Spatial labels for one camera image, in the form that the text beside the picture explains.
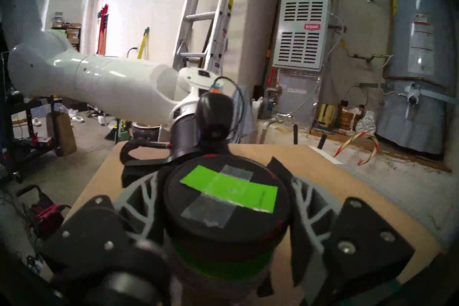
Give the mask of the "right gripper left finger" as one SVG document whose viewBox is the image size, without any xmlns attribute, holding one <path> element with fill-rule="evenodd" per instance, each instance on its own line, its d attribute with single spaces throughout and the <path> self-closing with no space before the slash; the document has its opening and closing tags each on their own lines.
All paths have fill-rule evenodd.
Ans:
<svg viewBox="0 0 459 306">
<path fill-rule="evenodd" d="M 170 167 L 124 189 L 115 209 L 107 195 L 90 199 L 41 249 L 53 272 L 51 284 L 102 284 L 128 275 L 147 284 L 170 284 L 163 250 L 166 228 L 164 185 Z"/>
</svg>

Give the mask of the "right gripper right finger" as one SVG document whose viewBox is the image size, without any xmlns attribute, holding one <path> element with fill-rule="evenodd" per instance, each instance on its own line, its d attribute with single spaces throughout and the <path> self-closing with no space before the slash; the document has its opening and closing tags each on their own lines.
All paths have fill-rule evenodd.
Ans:
<svg viewBox="0 0 459 306">
<path fill-rule="evenodd" d="M 356 296 L 395 279 L 415 248 L 357 197 L 340 204 L 293 175 L 278 159 L 267 168 L 284 183 L 292 206 L 290 267 L 304 296 Z"/>
</svg>

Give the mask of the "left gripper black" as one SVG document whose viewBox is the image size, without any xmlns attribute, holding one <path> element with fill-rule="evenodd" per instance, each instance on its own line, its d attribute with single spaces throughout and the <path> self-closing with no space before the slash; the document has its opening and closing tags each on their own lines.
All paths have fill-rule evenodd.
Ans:
<svg viewBox="0 0 459 306">
<path fill-rule="evenodd" d="M 204 93 L 194 113 L 185 114 L 171 127 L 169 162 L 182 163 L 194 157 L 230 154 L 227 137 L 233 120 L 233 101 L 224 94 Z M 152 161 L 129 161 L 121 174 L 121 187 L 158 171 L 161 165 Z"/>
</svg>

